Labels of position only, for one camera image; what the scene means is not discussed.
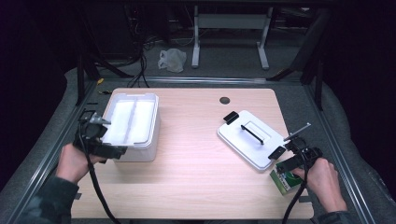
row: green box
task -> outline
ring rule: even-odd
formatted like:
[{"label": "green box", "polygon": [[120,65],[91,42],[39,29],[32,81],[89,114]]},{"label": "green box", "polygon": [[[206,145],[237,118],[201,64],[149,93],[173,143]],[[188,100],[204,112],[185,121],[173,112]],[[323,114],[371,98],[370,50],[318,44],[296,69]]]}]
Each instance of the green box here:
[{"label": "green box", "polygon": [[276,169],[279,164],[282,164],[282,162],[279,162],[274,166],[274,169],[271,172],[270,176],[274,180],[280,193],[282,193],[282,195],[285,195],[293,189],[298,188],[303,180],[299,176],[294,175],[291,172],[280,174]]}]

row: black cable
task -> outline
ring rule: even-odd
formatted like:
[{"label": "black cable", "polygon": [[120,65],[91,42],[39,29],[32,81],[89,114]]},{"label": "black cable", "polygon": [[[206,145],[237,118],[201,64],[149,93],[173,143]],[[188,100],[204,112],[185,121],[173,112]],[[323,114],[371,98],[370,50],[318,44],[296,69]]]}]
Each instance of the black cable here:
[{"label": "black cable", "polygon": [[311,218],[309,218],[309,220],[311,220],[311,222],[313,223],[313,224],[317,224],[317,222],[311,217]]},{"label": "black cable", "polygon": [[85,148],[85,143],[82,140],[81,126],[82,126],[82,123],[80,123],[78,125],[78,139],[79,139],[79,141],[81,143],[82,150],[83,150],[85,158],[87,159],[87,162],[88,162],[88,169],[90,171],[90,176],[91,176],[91,180],[92,180],[92,183],[93,183],[93,187],[94,187],[94,189],[96,191],[96,194],[97,194],[100,202],[102,203],[103,208],[105,209],[105,212],[106,212],[107,216],[114,223],[120,224],[120,222],[113,216],[113,214],[111,213],[110,209],[108,208],[105,196],[103,196],[103,193],[102,193],[102,191],[100,189],[100,186],[99,186],[99,183],[98,183],[98,179],[97,179],[97,176],[96,176],[96,173],[95,173],[95,168],[93,167],[93,164],[92,164],[91,159],[90,159],[90,153],[88,152],[87,148]]},{"label": "black cable", "polygon": [[143,45],[143,49],[145,49],[145,50],[154,49],[156,40],[158,40],[157,36],[152,36],[152,37],[148,38],[146,40],[145,44]]},{"label": "black cable", "polygon": [[296,204],[297,200],[300,198],[301,194],[303,193],[306,184],[308,183],[308,166],[306,165],[306,161],[305,161],[305,157],[303,155],[302,150],[299,150],[300,156],[301,158],[303,158],[303,163],[304,163],[304,180],[300,185],[300,188],[297,190],[296,194],[294,195],[293,199],[291,200],[288,209],[286,209],[285,215],[283,216],[283,220],[282,220],[282,224],[286,224],[286,222],[288,221],[291,209],[293,208],[293,206]]},{"label": "black cable", "polygon": [[138,87],[140,87],[139,81],[140,81],[141,77],[144,79],[146,86],[149,88],[149,84],[147,83],[146,77],[145,77],[145,70],[147,68],[147,59],[143,52],[141,53],[141,57],[140,57],[140,67],[141,67],[140,73],[128,82],[128,84],[127,84],[128,88],[132,88],[136,83],[137,83]]},{"label": "black cable", "polygon": [[[119,68],[119,67],[125,67],[125,66],[128,66],[128,65],[131,65],[131,64],[133,64],[133,63],[135,63],[135,62],[137,62],[137,60],[135,60],[135,59],[128,59],[125,63],[111,63],[111,65],[113,65],[114,67]],[[99,64],[99,63],[95,63],[95,66],[96,66],[96,67],[101,67],[101,68],[103,68],[103,70],[106,70],[106,69],[107,69],[106,67],[104,67],[103,65],[101,65],[101,64]]]}]

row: metal stand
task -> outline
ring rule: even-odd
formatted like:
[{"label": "metal stand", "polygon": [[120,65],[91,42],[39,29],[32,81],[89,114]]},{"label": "metal stand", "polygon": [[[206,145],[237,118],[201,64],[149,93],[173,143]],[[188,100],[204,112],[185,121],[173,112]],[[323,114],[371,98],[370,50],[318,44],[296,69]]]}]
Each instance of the metal stand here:
[{"label": "metal stand", "polygon": [[323,57],[325,47],[329,44],[332,32],[332,13],[329,9],[318,10],[318,15],[308,29],[304,43],[298,51],[290,67],[280,71],[276,76],[267,78],[267,81],[279,81],[293,72],[304,72],[302,83],[307,84],[312,80],[312,68],[318,64],[318,59]]},{"label": "metal stand", "polygon": [[192,53],[192,68],[199,65],[200,41],[199,28],[225,28],[225,29],[258,29],[262,30],[262,38],[257,42],[262,69],[268,70],[268,60],[265,55],[264,45],[271,22],[273,9],[270,7],[266,15],[234,15],[234,14],[199,14],[198,6],[194,8],[194,51]]}]

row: wooden table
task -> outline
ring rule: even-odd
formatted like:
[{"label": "wooden table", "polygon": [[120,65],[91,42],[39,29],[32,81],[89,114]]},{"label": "wooden table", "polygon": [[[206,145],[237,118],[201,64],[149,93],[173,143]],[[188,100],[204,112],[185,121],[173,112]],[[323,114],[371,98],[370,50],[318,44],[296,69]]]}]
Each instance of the wooden table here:
[{"label": "wooden table", "polygon": [[[161,129],[153,162],[96,164],[106,201],[117,218],[282,218],[294,193],[282,196],[217,136],[223,117],[247,110],[283,136],[288,132],[276,95],[267,89],[117,89],[159,96]],[[231,102],[222,104],[219,99]],[[279,160],[292,156],[285,153]],[[73,217],[107,217],[86,175]],[[311,218],[311,203],[297,203],[290,218]]]}]

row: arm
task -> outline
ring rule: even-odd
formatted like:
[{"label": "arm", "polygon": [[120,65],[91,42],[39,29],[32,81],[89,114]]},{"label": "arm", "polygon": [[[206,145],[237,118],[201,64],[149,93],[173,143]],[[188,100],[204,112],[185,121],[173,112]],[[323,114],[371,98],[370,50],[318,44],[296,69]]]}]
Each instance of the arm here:
[{"label": "arm", "polygon": [[[304,178],[304,170],[293,170],[295,175]],[[318,196],[320,203],[327,214],[320,216],[321,224],[327,223],[354,223],[347,211],[347,204],[341,195],[338,182],[338,172],[334,165],[327,160],[319,158],[314,166],[309,169],[307,177],[308,187]]]},{"label": "arm", "polygon": [[[92,163],[103,158],[90,156]],[[70,223],[78,181],[88,173],[87,159],[68,144],[63,147],[55,176],[38,191],[22,212],[20,223]]]}]

